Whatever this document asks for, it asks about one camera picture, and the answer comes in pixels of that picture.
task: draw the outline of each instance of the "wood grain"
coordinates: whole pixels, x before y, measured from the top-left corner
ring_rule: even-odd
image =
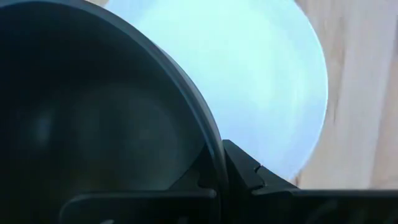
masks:
[[[398,95],[393,84],[388,85],[393,78],[398,81],[391,70],[398,2],[297,3],[320,38],[329,79],[325,125],[299,187],[365,189],[398,176],[398,164],[392,159],[398,156],[393,140],[398,139],[398,125],[391,127],[398,121],[398,104],[389,103]]]

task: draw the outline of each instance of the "black plastic mount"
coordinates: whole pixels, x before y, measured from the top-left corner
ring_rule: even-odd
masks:
[[[79,195],[63,206],[59,223],[398,223],[398,191],[300,190],[233,142],[223,144],[231,196],[221,218],[224,198],[192,169],[163,192]]]
[[[300,190],[229,140],[234,223],[398,223],[396,190]]]

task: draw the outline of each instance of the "light wood background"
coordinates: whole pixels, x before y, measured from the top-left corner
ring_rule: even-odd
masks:
[[[296,0],[326,57],[322,136],[296,183],[398,189],[397,0]]]

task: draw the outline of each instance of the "curved black edge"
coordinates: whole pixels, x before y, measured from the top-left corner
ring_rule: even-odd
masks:
[[[217,178],[220,185],[220,193],[223,198],[228,198],[229,182],[226,168],[225,153],[223,143],[221,142],[220,133],[218,131],[213,115],[205,102],[205,99],[193,84],[188,75],[160,48],[151,42],[144,34],[139,32],[135,27],[130,25],[112,12],[103,9],[97,5],[83,0],[2,0],[0,8],[8,7],[16,4],[28,2],[47,2],[52,4],[63,4],[68,7],[83,10],[94,16],[97,16],[111,25],[118,28],[121,32],[128,35],[133,41],[138,43],[144,50],[152,56],[159,65],[165,70],[166,74],[172,79],[176,87],[181,91],[187,101],[194,117],[196,118],[200,129],[205,137],[208,149],[213,158],[216,167]]]

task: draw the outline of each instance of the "white circular disc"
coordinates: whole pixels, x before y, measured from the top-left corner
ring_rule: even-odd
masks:
[[[326,111],[321,45],[291,0],[110,0],[186,71],[230,139],[290,179],[308,161]]]

